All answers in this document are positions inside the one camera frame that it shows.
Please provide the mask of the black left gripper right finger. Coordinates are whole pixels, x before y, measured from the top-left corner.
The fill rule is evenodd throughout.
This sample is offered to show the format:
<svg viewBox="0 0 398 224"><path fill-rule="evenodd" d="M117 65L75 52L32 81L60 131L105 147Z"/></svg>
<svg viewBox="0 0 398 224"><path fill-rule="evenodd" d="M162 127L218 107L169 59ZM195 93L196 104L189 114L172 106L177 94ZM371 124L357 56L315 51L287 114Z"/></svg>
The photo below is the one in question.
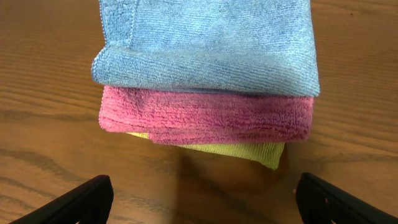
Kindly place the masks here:
<svg viewBox="0 0 398 224"><path fill-rule="evenodd" d="M304 224L397 224L397 217L309 172L301 175L295 200Z"/></svg>

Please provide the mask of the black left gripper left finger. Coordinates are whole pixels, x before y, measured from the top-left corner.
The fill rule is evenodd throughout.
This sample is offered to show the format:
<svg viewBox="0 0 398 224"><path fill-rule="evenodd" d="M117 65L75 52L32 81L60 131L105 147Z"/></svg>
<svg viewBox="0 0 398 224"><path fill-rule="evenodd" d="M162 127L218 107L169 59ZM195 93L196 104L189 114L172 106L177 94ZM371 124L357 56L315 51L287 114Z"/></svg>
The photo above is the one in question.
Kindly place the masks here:
<svg viewBox="0 0 398 224"><path fill-rule="evenodd" d="M98 175L10 224L106 224L114 191L107 175Z"/></svg>

